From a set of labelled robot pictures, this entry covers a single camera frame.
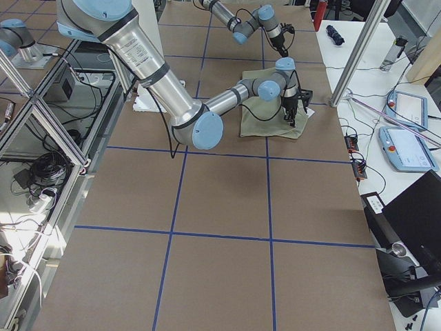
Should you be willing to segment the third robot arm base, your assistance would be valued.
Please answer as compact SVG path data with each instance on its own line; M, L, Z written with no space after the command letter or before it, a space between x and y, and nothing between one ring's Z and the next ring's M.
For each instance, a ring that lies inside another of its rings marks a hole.
M20 19L1 22L1 50L16 68L39 70L44 69L52 55L58 52L56 46L37 43Z

